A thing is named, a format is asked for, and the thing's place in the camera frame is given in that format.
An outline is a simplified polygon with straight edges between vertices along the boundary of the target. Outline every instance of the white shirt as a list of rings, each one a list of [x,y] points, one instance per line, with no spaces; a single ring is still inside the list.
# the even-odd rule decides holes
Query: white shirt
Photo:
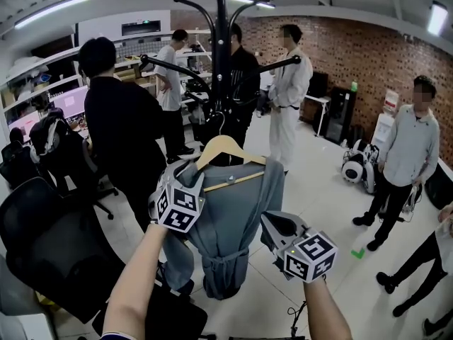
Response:
[[[310,79],[313,76],[310,59],[299,47],[288,54],[283,54],[278,61],[294,55],[299,55],[301,62],[277,68],[273,85],[269,90],[269,99],[280,107],[298,106],[309,90]]]
[[[439,160],[439,124],[432,111],[417,120],[413,105],[401,106],[389,137],[379,151],[385,179],[395,186],[411,185],[421,175],[425,183]]]
[[[435,231],[442,269],[449,275],[453,275],[453,238],[450,235],[450,220],[444,220]]]
[[[156,59],[162,60],[167,63],[178,65],[176,61],[176,51],[170,46],[166,45],[158,53]],[[157,94],[157,101],[162,106],[164,111],[177,111],[181,107],[181,92],[179,73],[171,69],[167,69],[156,65],[154,72],[164,76],[171,83],[171,89],[167,92],[159,91]]]

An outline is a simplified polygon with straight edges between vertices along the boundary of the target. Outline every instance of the white outfit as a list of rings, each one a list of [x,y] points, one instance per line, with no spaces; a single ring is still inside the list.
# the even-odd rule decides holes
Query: white outfit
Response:
[[[421,175],[425,183],[439,160],[439,124],[432,111],[417,120],[413,105],[401,106],[390,135],[379,152],[385,162],[385,179],[395,186],[407,186]]]
[[[442,269],[450,276],[453,275],[453,238],[450,235],[451,226],[452,222],[450,220],[444,220],[435,231],[440,258],[442,259]]]
[[[158,53],[156,59],[178,65],[178,62],[176,61],[176,51],[170,45],[163,47]],[[164,111],[179,110],[182,102],[179,73],[177,71],[173,71],[172,69],[167,69],[159,65],[156,65],[154,72],[166,77],[171,83],[171,89],[167,90],[167,92],[165,93],[159,91],[157,95],[157,101],[162,106],[162,109]]]
[[[281,108],[279,113],[272,110],[270,114],[270,156],[282,163],[285,170],[288,170],[294,151],[300,103],[313,76],[310,59],[298,47],[282,55],[279,61],[294,55],[300,56],[301,62],[276,69],[274,82],[269,90],[269,99]]]

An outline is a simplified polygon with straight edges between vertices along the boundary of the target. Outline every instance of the hand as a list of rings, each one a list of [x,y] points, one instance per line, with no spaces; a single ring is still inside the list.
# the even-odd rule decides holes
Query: hand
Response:
[[[167,92],[169,89],[171,90],[173,87],[169,81],[165,82],[165,84],[161,87],[161,92]]]
[[[384,166],[385,166],[385,162],[383,162],[383,161],[379,162],[377,164],[377,171],[382,174],[382,172],[384,171]]]
[[[439,216],[437,219],[439,222],[443,222],[444,220],[452,217],[453,207],[451,205],[446,205],[443,209],[439,212]]]
[[[417,176],[417,178],[413,181],[413,186],[419,186],[423,182],[421,176]]]

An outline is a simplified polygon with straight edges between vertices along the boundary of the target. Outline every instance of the gray robe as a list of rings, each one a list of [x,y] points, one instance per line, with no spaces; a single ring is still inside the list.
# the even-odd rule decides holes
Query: gray robe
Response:
[[[246,279],[248,246],[260,225],[265,210],[281,210],[285,175],[283,166],[272,159],[266,165],[247,163],[238,166],[208,166],[203,169],[203,188],[231,182],[264,171],[264,175],[208,193],[201,216],[186,234],[202,255],[206,292],[222,300],[226,290],[239,288]],[[197,167],[191,164],[178,180],[191,187],[196,182]],[[193,254],[172,232],[164,242],[167,262],[165,279],[177,290],[189,280],[194,269]]]

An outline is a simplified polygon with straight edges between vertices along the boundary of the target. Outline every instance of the black shirt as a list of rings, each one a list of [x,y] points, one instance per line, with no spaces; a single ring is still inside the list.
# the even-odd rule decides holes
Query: black shirt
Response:
[[[162,108],[146,89],[113,77],[93,78],[85,116],[101,168],[120,190],[154,178],[165,168],[155,139],[162,136]]]

